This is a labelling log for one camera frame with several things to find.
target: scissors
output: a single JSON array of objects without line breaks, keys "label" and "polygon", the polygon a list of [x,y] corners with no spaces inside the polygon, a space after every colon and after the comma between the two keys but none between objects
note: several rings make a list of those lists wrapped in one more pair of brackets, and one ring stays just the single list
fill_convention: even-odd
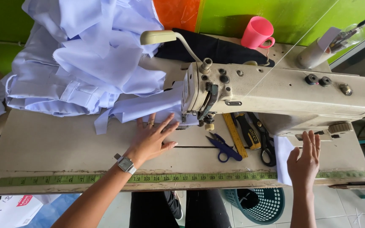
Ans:
[{"label": "scissors", "polygon": [[[227,162],[229,160],[229,158],[234,158],[236,161],[241,161],[243,159],[243,157],[237,153],[236,151],[234,151],[230,146],[228,146],[225,142],[225,140],[220,137],[218,134],[212,134],[210,132],[210,134],[212,135],[213,138],[207,137],[208,140],[217,148],[219,148],[221,151],[218,154],[218,159],[220,162]],[[220,156],[221,154],[226,154],[226,160],[222,161]]]},{"label": "scissors", "polygon": [[[260,133],[261,137],[261,152],[260,152],[260,158],[263,164],[265,164],[268,167],[273,167],[277,164],[276,157],[275,157],[275,149],[274,145],[271,144],[273,139],[270,137],[267,129],[262,125],[260,120],[255,116],[253,112],[247,112],[247,115],[249,115],[251,121],[253,122],[254,126]],[[270,158],[270,162],[265,162],[263,159],[263,154],[266,153],[268,157]]]}]

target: laundry basket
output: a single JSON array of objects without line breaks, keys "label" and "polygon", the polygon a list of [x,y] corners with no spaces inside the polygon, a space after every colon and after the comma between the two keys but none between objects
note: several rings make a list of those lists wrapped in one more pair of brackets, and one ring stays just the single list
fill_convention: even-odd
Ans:
[{"label": "laundry basket", "polygon": [[250,221],[268,225],[276,222],[284,211],[285,197],[282,188],[256,188],[259,203],[251,209],[243,209],[239,203],[236,189],[224,190],[227,200],[242,211]]}]

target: screwdriver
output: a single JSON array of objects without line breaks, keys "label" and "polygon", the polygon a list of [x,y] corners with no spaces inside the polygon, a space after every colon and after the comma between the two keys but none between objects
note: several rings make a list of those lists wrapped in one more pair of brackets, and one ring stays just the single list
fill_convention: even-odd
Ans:
[{"label": "screwdriver", "polygon": [[242,129],[243,138],[245,138],[245,141],[250,149],[257,150],[261,148],[260,140],[258,139],[256,132],[250,126],[249,122],[247,122],[245,114],[238,112],[235,112],[234,114],[237,122],[240,124],[240,128]]}]

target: pink mug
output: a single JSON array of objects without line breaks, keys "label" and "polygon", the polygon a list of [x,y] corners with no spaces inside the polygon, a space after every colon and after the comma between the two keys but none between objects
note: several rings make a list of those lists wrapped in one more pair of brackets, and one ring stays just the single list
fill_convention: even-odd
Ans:
[{"label": "pink mug", "polygon": [[[274,45],[275,39],[271,37],[274,32],[272,24],[263,17],[252,17],[249,24],[247,24],[245,33],[241,40],[241,45],[256,49],[256,48],[269,48]],[[262,45],[267,40],[271,40],[269,46]]]}]

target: watch face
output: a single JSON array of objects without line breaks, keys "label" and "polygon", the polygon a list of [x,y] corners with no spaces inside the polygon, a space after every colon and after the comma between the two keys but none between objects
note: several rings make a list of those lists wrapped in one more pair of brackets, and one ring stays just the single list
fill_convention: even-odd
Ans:
[{"label": "watch face", "polygon": [[131,162],[128,158],[124,158],[120,163],[119,166],[124,170],[128,170],[133,165],[133,162]]}]

